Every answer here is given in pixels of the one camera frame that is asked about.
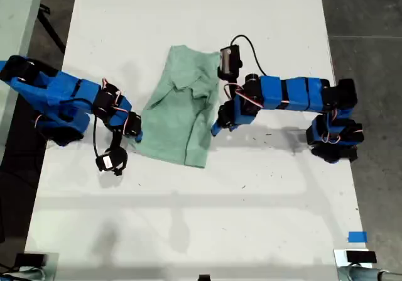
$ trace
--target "white table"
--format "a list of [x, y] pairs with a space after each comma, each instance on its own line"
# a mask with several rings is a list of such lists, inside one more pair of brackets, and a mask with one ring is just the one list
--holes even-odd
[[[75, 0], [63, 69], [108, 78], [140, 113], [170, 45], [213, 52], [240, 33], [269, 74], [334, 83], [321, 0]], [[244, 77], [257, 68], [239, 44]], [[347, 242], [362, 226], [349, 162], [307, 149], [314, 116], [260, 112], [213, 139], [205, 169], [129, 147], [122, 179], [98, 173], [90, 126], [46, 151], [26, 249], [59, 253], [57, 280], [337, 280], [333, 249], [363, 248]], [[110, 139], [99, 125], [98, 149]]]
[[[0, 60], [28, 52], [40, 0], [0, 0]], [[0, 162], [13, 117], [17, 92], [0, 81]]]

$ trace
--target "gray floor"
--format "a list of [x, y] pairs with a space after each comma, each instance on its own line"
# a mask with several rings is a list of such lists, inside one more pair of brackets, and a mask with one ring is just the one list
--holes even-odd
[[[73, 0], [42, 3], [51, 7], [50, 21], [66, 41]], [[357, 83], [354, 117], [366, 140], [352, 171], [368, 247], [381, 267], [402, 272], [402, 0], [323, 0], [323, 6], [335, 76]], [[38, 23], [29, 56], [62, 66], [61, 53]]]

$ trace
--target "crumpled fabric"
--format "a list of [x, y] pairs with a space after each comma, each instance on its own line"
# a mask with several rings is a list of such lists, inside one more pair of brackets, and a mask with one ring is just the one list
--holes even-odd
[[205, 167], [218, 99], [220, 54], [172, 46], [161, 79], [141, 114], [140, 154]]

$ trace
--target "blue tape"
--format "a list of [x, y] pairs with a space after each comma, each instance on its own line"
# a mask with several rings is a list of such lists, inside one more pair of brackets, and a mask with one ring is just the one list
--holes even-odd
[[367, 232], [349, 232], [348, 242], [367, 243]]

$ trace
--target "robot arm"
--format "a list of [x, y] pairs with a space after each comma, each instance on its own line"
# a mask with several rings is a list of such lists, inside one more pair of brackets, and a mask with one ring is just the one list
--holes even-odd
[[0, 79], [19, 92], [35, 110], [35, 128], [60, 146], [80, 140], [89, 124], [88, 114], [100, 118], [113, 133], [110, 147], [98, 155], [94, 142], [96, 164], [100, 171], [112, 170], [121, 175], [127, 153], [120, 147], [122, 136], [141, 141], [141, 118], [114, 85], [102, 80], [102, 86], [55, 70], [37, 60], [11, 56], [0, 62]]
[[218, 111], [211, 132], [216, 136], [222, 128], [235, 130], [251, 124], [262, 109], [312, 111], [320, 113], [307, 129], [307, 142], [312, 153], [334, 163], [340, 158], [357, 158], [356, 145], [364, 140], [362, 125], [350, 119], [357, 104], [352, 79], [342, 79], [331, 87], [326, 79], [298, 77], [281, 80], [279, 77], [249, 74], [244, 85], [237, 84], [242, 67], [238, 45], [220, 50], [218, 76], [228, 81], [229, 101]]

